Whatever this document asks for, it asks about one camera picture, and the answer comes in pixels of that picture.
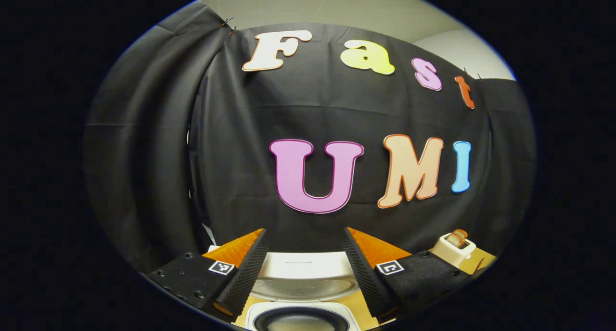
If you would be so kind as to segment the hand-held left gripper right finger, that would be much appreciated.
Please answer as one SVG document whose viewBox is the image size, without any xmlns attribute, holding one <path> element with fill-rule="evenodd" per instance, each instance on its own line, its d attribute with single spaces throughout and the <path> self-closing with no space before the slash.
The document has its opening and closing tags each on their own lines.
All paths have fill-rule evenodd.
<svg viewBox="0 0 616 331">
<path fill-rule="evenodd" d="M 378 322 L 417 314 L 471 280 L 458 263 L 436 250 L 410 254 L 350 227 L 345 235 L 348 262 Z"/>
</svg>

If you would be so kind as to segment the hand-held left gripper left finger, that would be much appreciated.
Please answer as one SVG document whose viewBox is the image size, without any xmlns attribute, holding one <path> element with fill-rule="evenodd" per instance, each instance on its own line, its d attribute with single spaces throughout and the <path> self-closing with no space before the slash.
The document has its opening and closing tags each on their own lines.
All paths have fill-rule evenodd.
<svg viewBox="0 0 616 331">
<path fill-rule="evenodd" d="M 235 322 L 267 254 L 267 231 L 258 229 L 206 254 L 182 254 L 147 278 L 183 302 Z"/>
</svg>

